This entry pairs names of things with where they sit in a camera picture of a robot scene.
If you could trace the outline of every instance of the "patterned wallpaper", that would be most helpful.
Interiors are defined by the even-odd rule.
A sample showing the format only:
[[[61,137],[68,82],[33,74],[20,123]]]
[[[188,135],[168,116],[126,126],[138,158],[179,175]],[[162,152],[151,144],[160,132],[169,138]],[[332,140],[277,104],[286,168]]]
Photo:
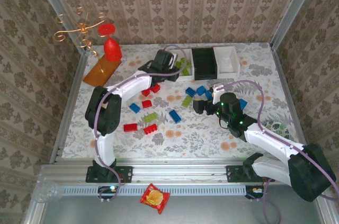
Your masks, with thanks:
[[[68,13],[79,6],[86,6],[92,16],[108,12],[120,44],[269,42],[290,1],[61,0]]]
[[[47,0],[0,0],[0,222],[20,223],[49,161],[79,60]]]
[[[339,0],[305,0],[278,54],[305,137],[339,178]]]

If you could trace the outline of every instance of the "black box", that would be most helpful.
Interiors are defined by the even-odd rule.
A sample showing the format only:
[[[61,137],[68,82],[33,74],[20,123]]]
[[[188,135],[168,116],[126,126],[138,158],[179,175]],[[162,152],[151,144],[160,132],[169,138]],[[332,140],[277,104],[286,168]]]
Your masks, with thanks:
[[[194,79],[217,79],[217,61],[213,48],[192,48]]]

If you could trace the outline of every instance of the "snack bag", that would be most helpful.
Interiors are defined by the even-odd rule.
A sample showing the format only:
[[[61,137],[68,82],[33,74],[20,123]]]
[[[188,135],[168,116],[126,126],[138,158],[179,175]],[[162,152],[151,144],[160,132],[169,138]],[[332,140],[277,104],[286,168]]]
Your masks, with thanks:
[[[146,191],[140,199],[140,203],[149,205],[152,208],[158,209],[158,213],[161,214],[165,208],[169,193],[161,192],[152,183],[147,187]]]

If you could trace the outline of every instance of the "blue lego brick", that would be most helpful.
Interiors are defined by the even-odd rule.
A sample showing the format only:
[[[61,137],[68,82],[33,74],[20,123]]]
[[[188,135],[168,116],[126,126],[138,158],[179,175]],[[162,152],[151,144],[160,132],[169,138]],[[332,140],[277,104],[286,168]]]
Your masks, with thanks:
[[[210,90],[207,90],[207,91],[205,92],[205,95],[206,95],[206,98],[207,98],[209,101],[213,100],[213,96],[212,96],[212,93],[210,92]]]
[[[178,113],[177,113],[175,110],[171,110],[171,111],[169,112],[169,115],[172,117],[172,119],[173,119],[173,121],[174,121],[175,123],[178,123],[178,122],[181,121],[180,116],[178,115]]]
[[[240,101],[240,108],[244,110],[245,106],[247,105],[247,101],[244,101],[242,98],[239,101]]]
[[[185,92],[186,92],[187,95],[191,96],[192,98],[193,98],[194,95],[195,95],[195,90],[193,90],[193,89],[190,88],[190,87],[187,88]]]
[[[206,88],[202,86],[200,86],[198,89],[197,89],[197,94],[199,96],[201,96],[202,94],[204,94],[206,92]]]
[[[140,111],[140,107],[136,103],[132,103],[129,108],[132,109],[135,114]]]

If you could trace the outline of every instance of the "floral tablecloth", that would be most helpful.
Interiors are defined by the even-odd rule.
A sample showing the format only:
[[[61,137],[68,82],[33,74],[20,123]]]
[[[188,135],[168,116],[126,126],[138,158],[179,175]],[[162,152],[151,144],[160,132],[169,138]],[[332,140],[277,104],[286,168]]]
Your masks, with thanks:
[[[185,89],[197,89],[203,85],[206,88],[214,83],[231,83],[240,79],[250,79],[259,83],[265,93],[265,106],[262,113],[262,123],[268,120],[285,124],[291,139],[298,141],[298,135],[292,122],[290,111],[285,99],[282,85],[268,43],[234,43],[234,44],[182,44],[182,48],[234,46],[241,63],[239,78],[215,80],[188,80],[184,82],[160,83],[161,90],[147,97],[137,94],[122,104],[120,125],[116,133],[114,152],[117,158],[246,158],[252,153],[264,152],[261,148],[234,138],[226,129],[219,126],[215,115],[198,115],[194,112],[192,103],[188,108],[181,106],[186,97]],[[113,85],[132,75],[140,65],[154,58],[158,49],[165,45],[126,45],[122,46],[122,63],[109,79],[108,85]],[[94,47],[103,54],[103,46]],[[86,75],[97,62],[89,55]],[[255,86],[239,84],[231,87],[238,98],[248,102],[244,112],[254,118],[260,107],[261,95]],[[62,158],[93,158],[94,136],[85,120],[85,111],[91,98],[93,87],[81,83],[72,121],[65,141]],[[153,107],[142,109],[141,102],[151,100]],[[135,114],[129,109],[131,103],[141,107]],[[170,110],[176,110],[182,121],[175,124],[169,115]],[[158,118],[145,124],[143,117],[153,112]],[[123,125],[137,123],[136,132],[123,132]],[[145,135],[143,128],[156,123],[158,130]]]

